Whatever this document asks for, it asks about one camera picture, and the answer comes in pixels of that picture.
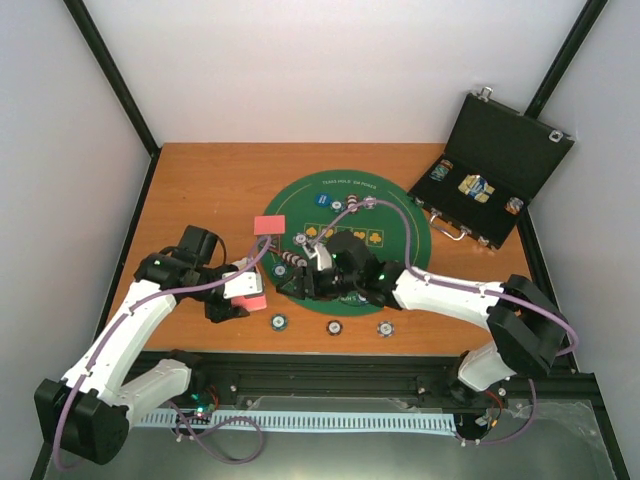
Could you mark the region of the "spread black red chips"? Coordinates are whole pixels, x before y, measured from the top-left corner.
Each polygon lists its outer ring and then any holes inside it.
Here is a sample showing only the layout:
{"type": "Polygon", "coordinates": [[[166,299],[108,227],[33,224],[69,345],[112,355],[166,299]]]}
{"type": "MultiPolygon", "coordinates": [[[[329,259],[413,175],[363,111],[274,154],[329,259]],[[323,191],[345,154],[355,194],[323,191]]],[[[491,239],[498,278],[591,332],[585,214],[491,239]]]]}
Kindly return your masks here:
{"type": "Polygon", "coordinates": [[[281,258],[285,264],[294,268],[306,267],[308,265],[306,258],[292,251],[283,251],[281,253],[281,258]]]}

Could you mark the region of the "red-backed playing card deck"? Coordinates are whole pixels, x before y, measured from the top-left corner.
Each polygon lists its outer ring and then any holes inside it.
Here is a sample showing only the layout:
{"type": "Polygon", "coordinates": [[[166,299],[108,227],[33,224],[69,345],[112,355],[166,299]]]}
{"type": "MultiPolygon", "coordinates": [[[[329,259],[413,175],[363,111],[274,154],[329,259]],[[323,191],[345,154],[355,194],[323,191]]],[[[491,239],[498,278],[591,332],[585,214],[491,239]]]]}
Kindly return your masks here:
{"type": "Polygon", "coordinates": [[[253,296],[239,296],[231,299],[231,304],[243,308],[249,313],[264,310],[267,308],[267,298],[265,294],[253,296]]]}

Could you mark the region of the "black red poker chip stack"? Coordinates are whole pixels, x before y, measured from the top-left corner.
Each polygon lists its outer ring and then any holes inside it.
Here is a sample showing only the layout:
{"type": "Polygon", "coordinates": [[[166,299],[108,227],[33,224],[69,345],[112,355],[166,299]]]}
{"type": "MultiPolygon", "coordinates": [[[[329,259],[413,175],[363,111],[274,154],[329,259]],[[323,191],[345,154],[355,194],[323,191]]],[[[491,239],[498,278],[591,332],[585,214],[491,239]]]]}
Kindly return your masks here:
{"type": "Polygon", "coordinates": [[[329,321],[326,325],[326,331],[330,336],[338,336],[343,332],[343,324],[338,320],[329,321]]]}

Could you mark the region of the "dealt red-backed card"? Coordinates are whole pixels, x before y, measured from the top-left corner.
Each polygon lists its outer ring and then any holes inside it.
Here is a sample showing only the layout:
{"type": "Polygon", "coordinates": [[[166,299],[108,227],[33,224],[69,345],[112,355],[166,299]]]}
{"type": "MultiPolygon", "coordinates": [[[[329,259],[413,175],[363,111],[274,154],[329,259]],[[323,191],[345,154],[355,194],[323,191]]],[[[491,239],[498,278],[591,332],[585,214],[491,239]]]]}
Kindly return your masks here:
{"type": "Polygon", "coordinates": [[[261,235],[281,235],[286,232],[286,217],[284,215],[262,215],[254,218],[253,233],[261,235]]]}

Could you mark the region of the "black red chip top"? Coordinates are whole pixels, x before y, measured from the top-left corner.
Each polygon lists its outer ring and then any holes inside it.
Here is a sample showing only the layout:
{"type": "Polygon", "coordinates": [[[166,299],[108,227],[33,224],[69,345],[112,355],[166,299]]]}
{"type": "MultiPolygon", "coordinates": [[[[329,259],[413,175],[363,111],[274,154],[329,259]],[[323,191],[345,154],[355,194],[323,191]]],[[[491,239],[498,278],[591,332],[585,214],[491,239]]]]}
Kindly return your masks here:
{"type": "Polygon", "coordinates": [[[346,211],[355,214],[359,210],[359,197],[355,194],[349,194],[345,201],[346,211]]]}

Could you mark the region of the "light blue poker chip stack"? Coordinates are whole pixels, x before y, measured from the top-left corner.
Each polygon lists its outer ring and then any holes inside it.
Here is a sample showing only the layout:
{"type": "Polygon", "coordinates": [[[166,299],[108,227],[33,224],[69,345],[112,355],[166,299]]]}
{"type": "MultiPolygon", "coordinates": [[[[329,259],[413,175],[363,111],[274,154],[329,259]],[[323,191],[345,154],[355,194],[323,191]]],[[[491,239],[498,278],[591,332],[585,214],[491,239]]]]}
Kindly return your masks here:
{"type": "Polygon", "coordinates": [[[377,333],[383,338],[391,337],[394,332],[395,327],[391,322],[384,321],[377,325],[377,333]]]}

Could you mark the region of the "light blue chip top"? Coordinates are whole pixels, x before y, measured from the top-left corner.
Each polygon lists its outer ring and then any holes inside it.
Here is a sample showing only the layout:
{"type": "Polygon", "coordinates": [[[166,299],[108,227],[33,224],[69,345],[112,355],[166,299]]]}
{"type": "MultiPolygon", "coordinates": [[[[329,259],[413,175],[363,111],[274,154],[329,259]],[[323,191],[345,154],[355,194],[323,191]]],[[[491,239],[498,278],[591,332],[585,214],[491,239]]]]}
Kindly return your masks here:
{"type": "Polygon", "coordinates": [[[366,196],[363,200],[362,200],[362,205],[365,209],[367,210],[372,210],[375,208],[376,206],[376,202],[377,199],[375,197],[372,196],[366,196]]]}

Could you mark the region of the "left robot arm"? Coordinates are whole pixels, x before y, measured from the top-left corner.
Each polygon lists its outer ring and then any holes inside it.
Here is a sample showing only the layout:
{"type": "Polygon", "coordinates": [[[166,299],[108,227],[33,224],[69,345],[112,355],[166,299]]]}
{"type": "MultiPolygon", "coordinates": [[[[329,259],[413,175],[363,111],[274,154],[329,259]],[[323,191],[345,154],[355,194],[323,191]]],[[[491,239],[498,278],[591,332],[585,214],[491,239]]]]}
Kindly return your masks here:
{"type": "Polygon", "coordinates": [[[87,352],[60,380],[45,379],[34,394],[43,437],[55,466],[67,451],[104,465],[121,450],[131,428],[161,404],[201,400],[211,375],[193,353],[172,351],[146,373],[126,376],[152,333],[184,299],[199,301],[214,323],[242,318],[234,299],[262,290],[256,258],[211,268],[219,238],[189,225],[180,242],[145,257],[125,299],[87,352]]]}

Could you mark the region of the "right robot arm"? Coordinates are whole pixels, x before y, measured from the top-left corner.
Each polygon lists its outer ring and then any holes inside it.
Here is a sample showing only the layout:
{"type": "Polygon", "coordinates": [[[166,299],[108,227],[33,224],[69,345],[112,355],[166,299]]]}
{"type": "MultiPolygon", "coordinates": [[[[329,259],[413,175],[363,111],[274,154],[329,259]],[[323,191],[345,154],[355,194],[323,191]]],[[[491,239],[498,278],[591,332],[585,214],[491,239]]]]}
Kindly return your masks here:
{"type": "Polygon", "coordinates": [[[313,301],[359,294],[375,307],[433,312],[487,331],[487,344],[461,355],[448,381],[452,396],[483,392],[512,376],[546,377],[565,353],[566,320],[523,276],[500,283],[435,275],[408,261],[380,260],[347,231],[303,249],[307,261],[294,264],[278,293],[313,301]]]}

